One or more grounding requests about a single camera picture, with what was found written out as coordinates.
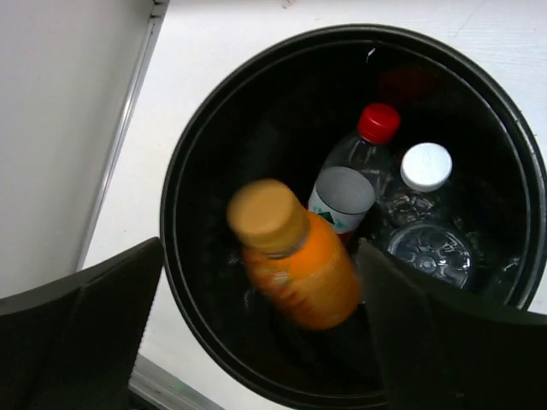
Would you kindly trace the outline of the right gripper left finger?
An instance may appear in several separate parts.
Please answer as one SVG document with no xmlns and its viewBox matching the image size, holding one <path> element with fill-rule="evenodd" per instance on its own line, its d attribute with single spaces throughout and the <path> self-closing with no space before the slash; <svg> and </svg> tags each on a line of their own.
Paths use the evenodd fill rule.
<svg viewBox="0 0 547 410">
<path fill-rule="evenodd" d="M 164 262 L 153 237 L 1 300 L 3 409 L 123 409 Z"/>
</svg>

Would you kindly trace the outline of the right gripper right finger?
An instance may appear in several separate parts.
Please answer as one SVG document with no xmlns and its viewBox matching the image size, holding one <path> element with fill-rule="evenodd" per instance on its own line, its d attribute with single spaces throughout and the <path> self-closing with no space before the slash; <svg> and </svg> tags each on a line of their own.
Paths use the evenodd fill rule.
<svg viewBox="0 0 547 410">
<path fill-rule="evenodd" d="M 359 241 L 390 409 L 544 409 L 546 317 L 484 300 Z"/>
</svg>

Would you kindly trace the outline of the blue label bottle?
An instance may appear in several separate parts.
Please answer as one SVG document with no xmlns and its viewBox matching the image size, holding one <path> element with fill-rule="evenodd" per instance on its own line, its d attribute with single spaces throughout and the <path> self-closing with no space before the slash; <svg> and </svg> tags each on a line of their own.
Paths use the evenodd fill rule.
<svg viewBox="0 0 547 410">
<path fill-rule="evenodd" d="M 418 221 L 395 230 L 386 250 L 413 268 L 463 289 L 473 272 L 470 246 L 448 227 Z"/>
<path fill-rule="evenodd" d="M 437 143 L 409 148 L 382 178 L 379 204 L 395 226 L 423 220 L 447 220 L 446 184 L 452 172 L 449 151 Z"/>
</svg>

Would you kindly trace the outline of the orange juice bottle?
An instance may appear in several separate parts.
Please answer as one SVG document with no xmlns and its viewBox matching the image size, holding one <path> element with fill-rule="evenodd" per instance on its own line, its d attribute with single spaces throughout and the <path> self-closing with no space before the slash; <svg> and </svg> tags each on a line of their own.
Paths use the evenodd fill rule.
<svg viewBox="0 0 547 410">
<path fill-rule="evenodd" d="M 345 246 L 288 186 L 261 179 L 240 188 L 226 218 L 250 282 L 298 325 L 326 330 L 356 311 L 362 287 Z"/>
</svg>

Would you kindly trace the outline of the red label water bottle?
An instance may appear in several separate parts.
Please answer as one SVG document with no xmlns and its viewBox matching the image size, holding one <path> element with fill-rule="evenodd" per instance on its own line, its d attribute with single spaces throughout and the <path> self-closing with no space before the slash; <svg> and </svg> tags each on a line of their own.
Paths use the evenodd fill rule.
<svg viewBox="0 0 547 410">
<path fill-rule="evenodd" d="M 320 169 L 308 210 L 326 220 L 344 243 L 379 198 L 380 178 L 390 162 L 388 143 L 400 124 L 393 107 L 370 103 L 356 129 L 337 143 Z"/>
</svg>

